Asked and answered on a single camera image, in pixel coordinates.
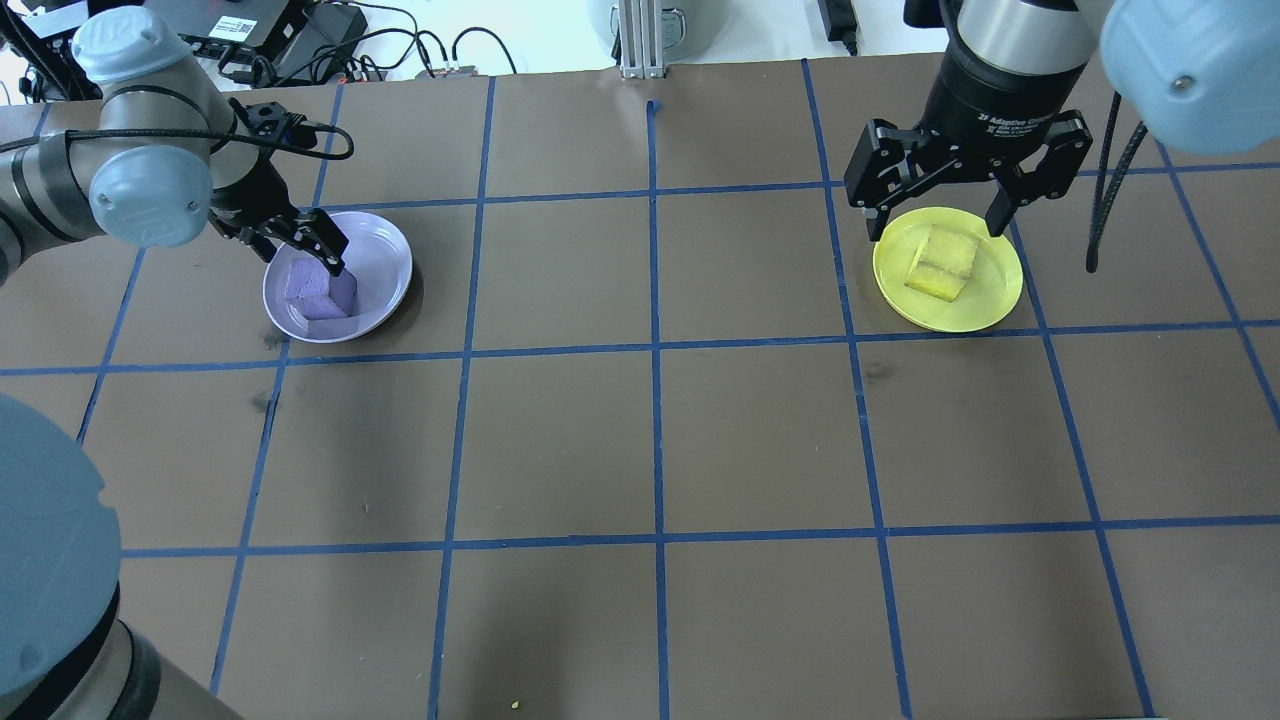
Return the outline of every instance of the purple sponge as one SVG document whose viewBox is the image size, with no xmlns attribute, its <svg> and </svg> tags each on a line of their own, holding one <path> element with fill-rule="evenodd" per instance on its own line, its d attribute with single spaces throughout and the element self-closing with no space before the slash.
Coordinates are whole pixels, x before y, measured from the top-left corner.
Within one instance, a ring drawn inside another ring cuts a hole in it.
<svg viewBox="0 0 1280 720">
<path fill-rule="evenodd" d="M 337 278 L 315 258 L 294 258 L 284 283 L 284 301 L 308 320 L 349 318 L 356 310 L 356 277 L 343 269 Z"/>
</svg>

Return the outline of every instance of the blue joint cap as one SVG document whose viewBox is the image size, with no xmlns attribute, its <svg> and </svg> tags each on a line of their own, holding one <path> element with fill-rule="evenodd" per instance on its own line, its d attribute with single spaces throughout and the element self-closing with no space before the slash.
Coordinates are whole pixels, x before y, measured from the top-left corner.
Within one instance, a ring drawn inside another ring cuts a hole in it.
<svg viewBox="0 0 1280 720">
<path fill-rule="evenodd" d="M 1116 0 L 1102 64 L 1161 142 L 1244 152 L 1280 136 L 1277 36 L 1276 0 Z"/>
<path fill-rule="evenodd" d="M 0 395 L 0 696 L 47 674 L 111 601 L 120 527 L 101 491 L 76 441 Z"/>
<path fill-rule="evenodd" d="M 163 70 L 191 56 L 191 47 L 140 5 L 124 5 L 90 18 L 72 37 L 72 56 L 88 79 L 110 85 Z"/>
<path fill-rule="evenodd" d="M 172 145 L 143 145 L 115 155 L 88 187 L 97 224 L 142 247 L 193 240 L 209 220 L 211 195 L 209 167 Z"/>
</svg>

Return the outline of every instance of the yellow plate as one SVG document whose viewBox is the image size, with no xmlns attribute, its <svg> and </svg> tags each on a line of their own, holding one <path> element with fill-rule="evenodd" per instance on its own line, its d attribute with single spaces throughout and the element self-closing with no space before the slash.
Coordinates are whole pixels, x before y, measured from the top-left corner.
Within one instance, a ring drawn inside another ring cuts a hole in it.
<svg viewBox="0 0 1280 720">
<path fill-rule="evenodd" d="M 933 225 L 982 240 L 973 275 L 954 302 L 902 284 L 915 249 Z M 952 208 L 920 208 L 891 222 L 876 243 L 872 266 L 876 284 L 890 306 L 922 328 L 945 333 L 989 328 L 1018 305 L 1023 293 L 1023 265 L 1014 246 L 1004 236 L 988 237 L 987 223 L 978 215 Z"/>
</svg>

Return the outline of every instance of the plate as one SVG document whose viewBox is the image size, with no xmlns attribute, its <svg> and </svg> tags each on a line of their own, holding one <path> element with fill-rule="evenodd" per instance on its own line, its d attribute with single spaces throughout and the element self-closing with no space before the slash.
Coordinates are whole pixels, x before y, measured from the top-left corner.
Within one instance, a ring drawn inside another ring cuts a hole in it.
<svg viewBox="0 0 1280 720">
<path fill-rule="evenodd" d="M 980 240 L 973 274 L 954 302 L 904 284 L 915 250 L 934 225 Z M 876 243 L 872 266 L 890 306 L 931 331 L 969 333 L 989 328 L 1009 315 L 1023 295 L 1023 265 L 1014 246 L 1004 236 L 991 237 L 978 215 L 954 208 L 920 208 L 891 222 Z"/>
<path fill-rule="evenodd" d="M 413 270 L 413 254 L 404 233 L 372 213 L 334 213 L 333 222 L 347 236 L 342 259 L 356 277 L 356 309 L 349 318 L 307 320 L 284 301 L 289 263 L 310 258 L 282 245 L 262 277 L 262 306 L 284 334 L 305 342 L 343 342 L 383 324 L 396 311 Z"/>
</svg>

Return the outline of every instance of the brown table surface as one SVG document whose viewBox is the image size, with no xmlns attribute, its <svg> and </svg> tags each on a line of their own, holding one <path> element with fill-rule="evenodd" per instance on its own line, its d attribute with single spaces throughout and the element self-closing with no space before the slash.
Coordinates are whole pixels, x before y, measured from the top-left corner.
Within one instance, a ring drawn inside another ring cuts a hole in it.
<svg viewBox="0 0 1280 720">
<path fill-rule="evenodd" d="M 838 181 L 937 63 L 246 94 L 356 137 L 278 165 L 404 231 L 399 311 L 289 342 L 248 250 L 97 238 L 0 290 L 0 391 L 106 478 L 124 619 L 248 717 L 1275 717 L 1280 143 L 1148 143 L 1096 275 L 1085 174 L 1019 213 L 1007 319 L 923 332 Z"/>
</svg>

